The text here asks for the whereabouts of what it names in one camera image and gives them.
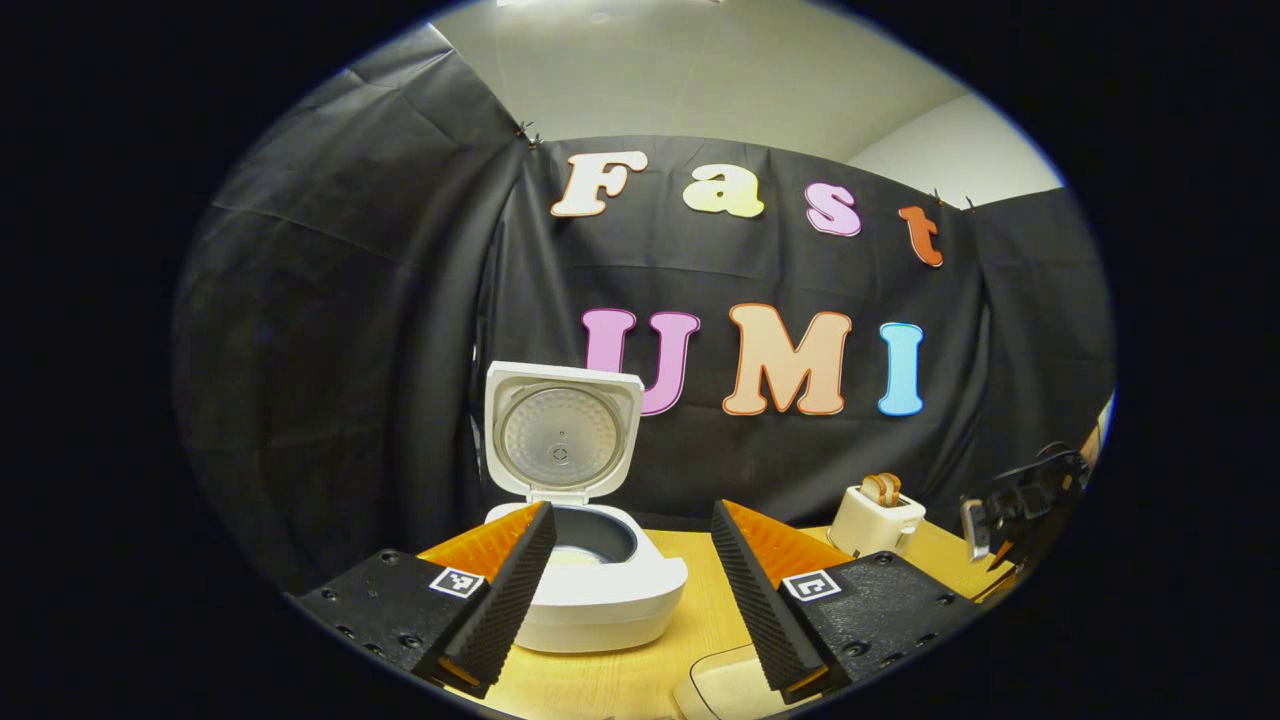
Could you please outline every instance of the wooden table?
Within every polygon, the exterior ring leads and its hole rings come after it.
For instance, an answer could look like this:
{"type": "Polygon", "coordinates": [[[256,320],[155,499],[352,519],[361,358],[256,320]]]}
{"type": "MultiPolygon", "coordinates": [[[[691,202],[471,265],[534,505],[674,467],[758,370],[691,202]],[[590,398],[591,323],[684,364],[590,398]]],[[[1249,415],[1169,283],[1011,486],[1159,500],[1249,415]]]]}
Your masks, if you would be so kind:
{"type": "MultiPolygon", "coordinates": [[[[826,530],[803,532],[826,542],[826,530]]],[[[750,644],[710,534],[645,532],[664,556],[682,557],[689,566],[689,582],[666,634],[646,646],[608,653],[548,655],[512,646],[502,676],[481,705],[529,720],[680,717],[671,693],[689,679],[690,666],[708,655],[750,644]]],[[[964,597],[978,594],[1009,568],[1004,562],[986,573],[987,562],[969,564],[965,553],[964,539],[924,523],[902,557],[964,597]]]]}

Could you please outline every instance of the black fabric backdrop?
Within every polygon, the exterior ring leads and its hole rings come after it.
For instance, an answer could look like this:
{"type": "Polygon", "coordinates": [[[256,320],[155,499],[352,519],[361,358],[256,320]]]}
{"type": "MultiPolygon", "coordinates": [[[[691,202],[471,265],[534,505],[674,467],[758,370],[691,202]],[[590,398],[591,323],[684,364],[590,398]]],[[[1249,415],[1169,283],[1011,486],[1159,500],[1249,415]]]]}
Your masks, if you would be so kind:
{"type": "Polygon", "coordinates": [[[178,414],[205,492],[282,588],[428,547],[512,500],[477,462],[484,369],[582,366],[593,307],[636,315],[623,370],[646,383],[649,315],[701,319],[680,402],[643,419],[626,484],[602,498],[646,527],[704,527],[718,497],[822,523],[845,487],[888,470],[955,529],[963,492],[1050,441],[1082,443],[1111,392],[1105,283],[1066,191],[961,211],[795,152],[671,137],[530,149],[516,128],[424,28],[308,95],[212,201],[175,307],[178,414]],[[602,215],[549,214],[570,155],[617,150],[649,167],[602,215]],[[710,163],[755,173],[764,213],[687,208],[691,170],[710,163]],[[859,234],[809,225],[813,182],[854,193],[859,234]],[[937,223],[941,268],[913,254],[908,205],[937,223]],[[842,413],[721,410],[739,302],[776,306],[796,342],[818,311],[852,319],[842,413]],[[877,410],[886,322],[924,331],[916,415],[877,410]]]}

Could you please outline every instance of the foam letter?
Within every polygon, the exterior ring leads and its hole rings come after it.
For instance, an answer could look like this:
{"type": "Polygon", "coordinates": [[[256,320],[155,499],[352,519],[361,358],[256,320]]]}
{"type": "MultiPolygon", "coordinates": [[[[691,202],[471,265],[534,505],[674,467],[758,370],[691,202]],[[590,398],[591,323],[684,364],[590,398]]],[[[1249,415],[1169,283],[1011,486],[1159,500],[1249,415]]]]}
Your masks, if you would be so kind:
{"type": "Polygon", "coordinates": [[[800,340],[791,343],[782,316],[772,305],[748,302],[735,305],[728,316],[741,331],[737,361],[737,384],[724,398],[730,415],[759,415],[768,407],[760,395],[760,378],[768,378],[773,404],[780,413],[791,407],[808,379],[804,397],[796,409],[805,415],[835,415],[845,409],[840,396],[840,374],[844,366],[845,337],[852,322],[840,313],[818,313],[800,340]]]}
{"type": "Polygon", "coordinates": [[[924,217],[924,210],[915,206],[902,208],[897,211],[897,217],[906,220],[906,232],[911,236],[911,250],[915,250],[915,256],[931,268],[941,265],[942,254],[933,249],[933,242],[929,240],[931,234],[938,234],[938,225],[924,217]]]}
{"type": "Polygon", "coordinates": [[[694,170],[698,181],[685,188],[685,205],[703,213],[721,213],[754,218],[764,211],[756,197],[760,182],[755,173],[737,165],[703,165],[694,170]]]}
{"type": "Polygon", "coordinates": [[[805,217],[818,232],[850,237],[863,229],[863,222],[854,213],[854,195],[847,190],[815,182],[805,188],[804,199],[812,208],[805,217]]]}
{"type": "MultiPolygon", "coordinates": [[[[586,325],[586,368],[605,373],[622,372],[622,348],[626,334],[636,327],[636,316],[626,310],[589,310],[582,314],[586,325]]],[[[658,331],[658,379],[644,391],[641,415],[658,415],[671,410],[685,389],[685,360],[689,336],[698,332],[701,320],[686,313],[654,313],[649,325],[658,331]]]]}
{"type": "Polygon", "coordinates": [[[649,158],[639,150],[623,152],[589,152],[571,155],[573,167],[564,184],[564,197],[552,205],[552,215],[558,218],[585,218],[604,211],[604,201],[598,195],[603,187],[609,197],[617,197],[627,184],[627,168],[640,172],[649,167],[649,158]],[[604,172],[605,165],[625,165],[604,172]]]}
{"type": "Polygon", "coordinates": [[[924,407],[916,393],[916,359],[924,331],[906,323],[884,323],[881,338],[888,343],[888,389],[879,401],[886,415],[915,415],[924,407]]]}

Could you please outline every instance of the open lid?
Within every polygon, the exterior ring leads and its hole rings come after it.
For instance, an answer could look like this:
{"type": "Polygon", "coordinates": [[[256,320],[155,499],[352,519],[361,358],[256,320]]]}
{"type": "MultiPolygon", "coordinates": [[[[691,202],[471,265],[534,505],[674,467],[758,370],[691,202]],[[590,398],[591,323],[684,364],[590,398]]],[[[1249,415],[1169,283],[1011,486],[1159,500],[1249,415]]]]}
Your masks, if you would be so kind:
{"type": "Polygon", "coordinates": [[[502,489],[586,505],[626,479],[644,405],[639,377],[499,360],[484,402],[485,462],[502,489]]]}

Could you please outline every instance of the ceiling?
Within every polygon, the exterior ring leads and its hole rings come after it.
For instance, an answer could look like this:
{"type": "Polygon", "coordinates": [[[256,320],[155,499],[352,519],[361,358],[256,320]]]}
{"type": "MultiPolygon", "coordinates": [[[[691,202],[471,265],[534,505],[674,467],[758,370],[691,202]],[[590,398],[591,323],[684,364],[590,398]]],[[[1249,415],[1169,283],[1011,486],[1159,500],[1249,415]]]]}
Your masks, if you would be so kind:
{"type": "Polygon", "coordinates": [[[677,135],[845,163],[968,92],[805,0],[479,0],[433,24],[543,140],[677,135]]]}

